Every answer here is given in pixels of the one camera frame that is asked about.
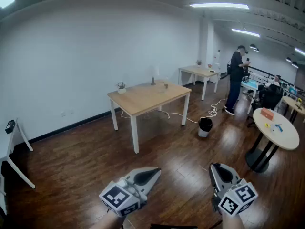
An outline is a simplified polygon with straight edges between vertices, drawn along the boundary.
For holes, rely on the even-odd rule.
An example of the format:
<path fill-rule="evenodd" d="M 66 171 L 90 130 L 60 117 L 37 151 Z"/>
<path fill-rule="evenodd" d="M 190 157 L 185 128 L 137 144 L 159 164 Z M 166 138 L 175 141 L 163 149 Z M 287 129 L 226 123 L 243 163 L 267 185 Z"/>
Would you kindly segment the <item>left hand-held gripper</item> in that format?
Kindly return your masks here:
<path fill-rule="evenodd" d="M 134 169 L 118 182 L 110 182 L 99 198 L 116 215 L 126 217 L 146 204 L 147 195 L 160 175 L 161 169 L 158 167 Z"/>

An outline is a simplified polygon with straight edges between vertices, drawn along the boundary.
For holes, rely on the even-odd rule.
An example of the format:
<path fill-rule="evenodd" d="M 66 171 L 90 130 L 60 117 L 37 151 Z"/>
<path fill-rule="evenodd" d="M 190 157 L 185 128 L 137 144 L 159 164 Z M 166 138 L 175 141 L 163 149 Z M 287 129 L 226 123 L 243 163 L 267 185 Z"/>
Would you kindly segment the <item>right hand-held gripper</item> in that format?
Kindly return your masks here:
<path fill-rule="evenodd" d="M 212 206 L 220 214 L 235 216 L 245 211 L 258 198 L 258 193 L 251 182 L 240 179 L 232 167 L 221 163 L 209 166 L 211 184 L 215 189 Z"/>

